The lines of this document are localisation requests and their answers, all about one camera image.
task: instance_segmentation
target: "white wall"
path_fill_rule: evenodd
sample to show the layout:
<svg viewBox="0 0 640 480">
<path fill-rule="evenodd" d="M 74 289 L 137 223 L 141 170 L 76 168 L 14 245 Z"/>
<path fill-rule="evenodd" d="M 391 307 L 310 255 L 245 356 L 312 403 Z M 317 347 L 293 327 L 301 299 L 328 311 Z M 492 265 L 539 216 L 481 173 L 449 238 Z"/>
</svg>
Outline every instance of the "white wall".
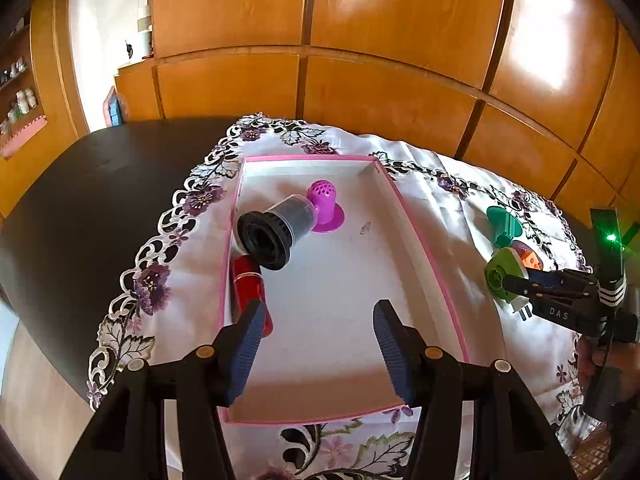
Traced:
<svg viewBox="0 0 640 480">
<path fill-rule="evenodd" d="M 129 62 L 125 40 L 134 47 L 132 61 L 140 60 L 138 0 L 69 0 L 69 32 L 80 101 L 94 132 L 106 127 L 102 103 L 118 67 Z"/>
</svg>

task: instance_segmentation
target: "person's hand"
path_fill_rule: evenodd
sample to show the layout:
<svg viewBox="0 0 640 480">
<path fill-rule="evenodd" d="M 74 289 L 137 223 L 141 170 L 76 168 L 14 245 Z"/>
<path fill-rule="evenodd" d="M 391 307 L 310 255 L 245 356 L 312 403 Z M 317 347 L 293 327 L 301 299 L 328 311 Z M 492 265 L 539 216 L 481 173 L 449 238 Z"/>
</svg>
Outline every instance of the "person's hand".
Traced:
<svg viewBox="0 0 640 480">
<path fill-rule="evenodd" d="M 582 336 L 576 345 L 578 352 L 578 382 L 584 391 L 591 377 L 596 373 L 596 365 L 602 366 L 605 349 L 594 349 L 592 343 Z M 640 344 L 613 343 L 607 366 L 622 371 L 620 377 L 621 400 L 640 392 Z"/>
</svg>

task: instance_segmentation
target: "cabinet panel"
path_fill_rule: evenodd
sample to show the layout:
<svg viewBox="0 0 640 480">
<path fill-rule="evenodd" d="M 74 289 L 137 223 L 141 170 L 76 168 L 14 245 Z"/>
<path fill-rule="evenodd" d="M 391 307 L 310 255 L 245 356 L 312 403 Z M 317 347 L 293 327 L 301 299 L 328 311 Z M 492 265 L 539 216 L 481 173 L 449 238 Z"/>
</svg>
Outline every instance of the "cabinet panel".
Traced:
<svg viewBox="0 0 640 480">
<path fill-rule="evenodd" d="M 374 62 L 311 56 L 304 118 L 453 156 L 475 99 Z"/>
<path fill-rule="evenodd" d="M 582 154 L 616 188 L 640 151 L 640 54 L 624 28 L 611 85 Z"/>
<path fill-rule="evenodd" d="M 300 44 L 304 0 L 153 0 L 156 57 L 249 44 Z"/>
<path fill-rule="evenodd" d="M 603 0 L 515 0 L 490 93 L 578 148 L 614 55 Z"/>
<path fill-rule="evenodd" d="M 574 156 L 558 142 L 486 105 L 463 160 L 549 197 Z"/>
<path fill-rule="evenodd" d="M 158 66 L 167 119 L 263 112 L 294 117 L 298 56 L 236 54 Z"/>
<path fill-rule="evenodd" d="M 480 88 L 502 0 L 315 0 L 311 44 L 375 54 Z"/>
<path fill-rule="evenodd" d="M 616 193 L 614 189 L 589 166 L 579 162 L 564 183 L 555 202 L 580 222 L 591 227 L 592 207 L 608 207 Z"/>
</svg>

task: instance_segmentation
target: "screw head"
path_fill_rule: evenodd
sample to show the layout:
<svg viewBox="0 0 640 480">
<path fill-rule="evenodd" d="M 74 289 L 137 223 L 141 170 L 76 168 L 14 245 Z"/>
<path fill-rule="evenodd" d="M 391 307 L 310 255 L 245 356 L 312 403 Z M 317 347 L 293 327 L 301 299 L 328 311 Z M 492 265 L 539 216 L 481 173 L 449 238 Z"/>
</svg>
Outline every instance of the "screw head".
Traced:
<svg viewBox="0 0 640 480">
<path fill-rule="evenodd" d="M 144 367 L 145 367 L 144 359 L 140 359 L 138 357 L 129 361 L 129 364 L 127 365 L 127 368 L 132 372 L 137 372 L 138 370 L 142 370 L 142 368 Z"/>
<path fill-rule="evenodd" d="M 204 345 L 204 346 L 199 347 L 196 350 L 196 355 L 200 359 L 209 359 L 215 353 L 216 353 L 216 351 L 213 349 L 213 346 L 211 346 L 211 345 Z"/>
<path fill-rule="evenodd" d="M 505 361 L 504 359 L 498 359 L 495 363 L 494 363 L 495 369 L 498 370 L 499 372 L 505 374 L 507 372 L 509 372 L 511 370 L 511 364 L 508 361 Z"/>
<path fill-rule="evenodd" d="M 429 359 L 440 359 L 444 355 L 442 353 L 442 350 L 439 349 L 437 346 L 429 346 L 429 347 L 427 347 L 427 349 L 424 351 L 424 354 Z"/>
</svg>

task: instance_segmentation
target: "wooden floor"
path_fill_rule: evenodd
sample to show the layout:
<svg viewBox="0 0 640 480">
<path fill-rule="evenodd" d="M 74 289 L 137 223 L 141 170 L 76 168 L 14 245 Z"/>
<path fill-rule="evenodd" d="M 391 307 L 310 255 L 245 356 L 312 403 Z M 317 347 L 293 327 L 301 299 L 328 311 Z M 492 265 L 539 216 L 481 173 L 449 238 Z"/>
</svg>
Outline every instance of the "wooden floor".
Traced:
<svg viewBox="0 0 640 480">
<path fill-rule="evenodd" d="M 0 424 L 39 480 L 58 480 L 91 416 L 18 325 L 2 382 Z"/>
</svg>

